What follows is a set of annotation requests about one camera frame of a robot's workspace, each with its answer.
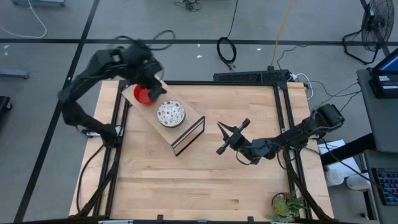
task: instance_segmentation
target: white cable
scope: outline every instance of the white cable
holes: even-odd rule
[[[295,76],[297,77],[297,76],[299,76],[299,75],[302,75],[302,76],[304,76],[306,79],[307,79],[307,81],[308,81],[308,84],[310,85],[310,89],[311,89],[311,96],[309,97],[309,98],[307,98],[307,100],[311,100],[311,98],[313,97],[313,88],[312,88],[312,85],[311,85],[311,82],[310,82],[310,79],[304,74],[304,73],[299,73],[299,74],[296,74]]]
[[[14,34],[14,33],[12,33],[12,32],[9,32],[8,30],[6,30],[5,28],[3,28],[2,26],[0,26],[0,29],[2,29],[4,32],[6,32],[6,33],[8,33],[8,34],[11,34],[11,35],[14,35],[14,36],[17,36],[17,37],[36,38],[36,39],[43,38],[43,37],[47,34],[47,28],[46,28],[46,26],[44,25],[44,23],[40,20],[40,18],[37,16],[36,12],[33,10],[33,7],[32,7],[32,5],[31,5],[31,3],[30,3],[30,0],[27,0],[27,2],[29,3],[29,8],[30,8],[30,10],[33,12],[33,14],[34,14],[35,17],[37,18],[37,20],[38,20],[38,21],[41,23],[41,25],[43,26],[43,28],[44,28],[44,34],[41,35],[40,37],[36,37],[36,36],[29,36],[29,35]]]

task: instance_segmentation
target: fan stand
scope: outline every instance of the fan stand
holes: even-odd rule
[[[367,65],[367,64],[373,63],[374,60],[376,59],[377,53],[379,52],[379,49],[380,49],[380,45],[379,45],[379,44],[376,45],[376,51],[374,52],[373,59],[372,59],[371,62],[365,62],[364,60],[360,59],[359,57],[357,57],[357,56],[355,56],[355,55],[349,53],[348,50],[347,50],[347,45],[346,45],[346,38],[347,38],[347,37],[351,37],[352,35],[358,35],[360,32],[362,32],[362,29],[360,29],[360,30],[357,31],[357,32],[353,32],[352,34],[347,34],[347,35],[345,35],[345,36],[343,37],[344,53],[346,53],[346,54],[348,54],[349,56],[355,58],[356,60],[359,60],[359,61],[362,62],[364,65]]]

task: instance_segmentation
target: gray floor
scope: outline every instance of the gray floor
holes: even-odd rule
[[[68,0],[66,8],[37,7],[37,14],[49,30],[45,38],[80,38],[92,2]],[[189,13],[174,6],[173,0],[101,0],[88,38],[130,35],[150,39],[164,29],[172,29],[179,39],[218,39],[228,33],[234,3],[232,0],[203,0],[200,12]],[[240,1],[231,39],[274,40],[288,4],[288,0]],[[281,39],[341,40],[343,35],[360,28],[362,15],[359,0],[297,1]],[[40,35],[42,31],[28,8],[15,7],[5,0],[0,2],[0,26],[24,35]],[[13,37],[0,30],[0,38]],[[398,40],[396,29],[391,40]],[[14,219],[49,126],[56,94],[65,81],[76,47],[77,44],[0,44],[0,67],[27,69],[31,75],[29,80],[0,78],[0,95],[10,96],[14,104],[0,129],[0,223]],[[85,45],[76,74],[83,71],[96,50],[106,47],[104,44]],[[278,57],[283,50],[292,47],[279,46]],[[237,49],[238,72],[265,70],[274,47],[237,45]],[[372,57],[363,47],[350,47],[350,50],[364,58]],[[225,46],[222,51],[230,54]],[[155,56],[165,67],[166,80],[211,80],[213,73],[228,72],[217,56],[215,45],[174,45],[155,52]],[[379,54],[376,62],[382,58]],[[305,73],[311,80],[323,82],[330,93],[354,83],[357,69],[366,68],[346,56],[342,47],[333,46],[297,48],[286,53],[280,64],[293,73]],[[314,83],[313,87],[315,96],[309,101],[311,107],[327,99],[319,84]],[[347,92],[355,90],[359,90],[359,86]],[[89,113],[94,112],[98,92],[99,86],[96,86],[80,100]],[[331,100],[338,108],[347,101],[347,97]],[[327,140],[352,141],[370,132],[361,95],[353,98],[343,115],[345,125],[328,134]],[[60,118],[25,220],[68,215],[85,144],[86,139],[64,125]],[[341,186],[330,189],[330,195],[336,218],[366,223],[358,215],[365,212],[364,200],[358,192]]]

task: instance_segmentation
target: decorated plate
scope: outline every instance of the decorated plate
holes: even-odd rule
[[[182,124],[185,119],[185,109],[175,100],[167,100],[157,109],[158,121],[168,128],[174,128]]]

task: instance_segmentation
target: white container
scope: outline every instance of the white container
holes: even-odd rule
[[[328,187],[340,185],[344,182],[343,174],[338,170],[326,171],[325,179]]]
[[[362,175],[369,178],[368,173],[364,173]],[[369,189],[371,187],[371,183],[365,180],[360,175],[355,174],[347,178],[347,186],[352,190],[364,190],[364,189]]]

